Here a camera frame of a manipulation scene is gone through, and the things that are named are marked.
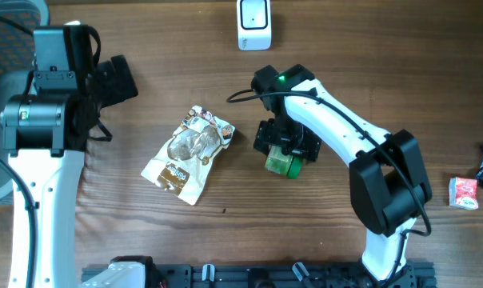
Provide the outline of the green lid glass jar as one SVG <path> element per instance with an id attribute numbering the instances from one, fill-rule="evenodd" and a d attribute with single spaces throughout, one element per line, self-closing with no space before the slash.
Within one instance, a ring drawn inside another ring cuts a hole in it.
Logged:
<path id="1" fill-rule="evenodd" d="M 304 159 L 293 155 L 284 155 L 281 147 L 271 146 L 265 161 L 265 168 L 275 174 L 284 175 L 290 179 L 298 178 Z"/>

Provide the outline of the white brown snack pouch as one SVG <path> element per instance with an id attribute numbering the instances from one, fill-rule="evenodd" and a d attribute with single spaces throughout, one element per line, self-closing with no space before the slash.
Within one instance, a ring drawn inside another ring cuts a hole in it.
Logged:
<path id="1" fill-rule="evenodd" d="M 193 206 L 206 186 L 214 158 L 229 147 L 234 132 L 235 126 L 193 106 L 141 176 Z"/>

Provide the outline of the red snack packet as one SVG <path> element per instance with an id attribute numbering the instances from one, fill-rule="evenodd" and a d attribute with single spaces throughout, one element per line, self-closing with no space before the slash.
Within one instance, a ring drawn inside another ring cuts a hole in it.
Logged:
<path id="1" fill-rule="evenodd" d="M 449 205 L 465 210 L 478 209 L 477 181 L 469 178 L 451 178 L 449 181 Z"/>

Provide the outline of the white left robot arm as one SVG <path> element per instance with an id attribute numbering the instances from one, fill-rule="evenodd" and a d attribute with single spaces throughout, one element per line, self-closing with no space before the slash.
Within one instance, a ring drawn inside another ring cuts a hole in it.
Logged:
<path id="1" fill-rule="evenodd" d="M 2 168 L 13 181 L 10 286 L 75 287 L 75 206 L 90 131 L 101 111 L 138 95 L 123 55 L 100 59 L 98 32 L 83 24 L 33 32 L 32 92 L 2 113 Z"/>

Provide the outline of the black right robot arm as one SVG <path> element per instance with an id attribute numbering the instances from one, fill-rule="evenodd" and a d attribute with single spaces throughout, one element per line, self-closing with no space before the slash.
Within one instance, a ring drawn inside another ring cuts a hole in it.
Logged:
<path id="1" fill-rule="evenodd" d="M 408 237 L 432 232 L 425 212 L 432 190 L 417 139 L 356 115 L 302 65 L 282 73 L 265 66 L 251 90 L 273 113 L 253 144 L 265 154 L 266 168 L 295 178 L 304 161 L 317 160 L 321 144 L 329 146 L 349 169 L 351 206 L 367 229 L 361 264 L 380 286 L 393 285 L 405 269 Z M 422 232 L 413 227 L 418 218 Z"/>

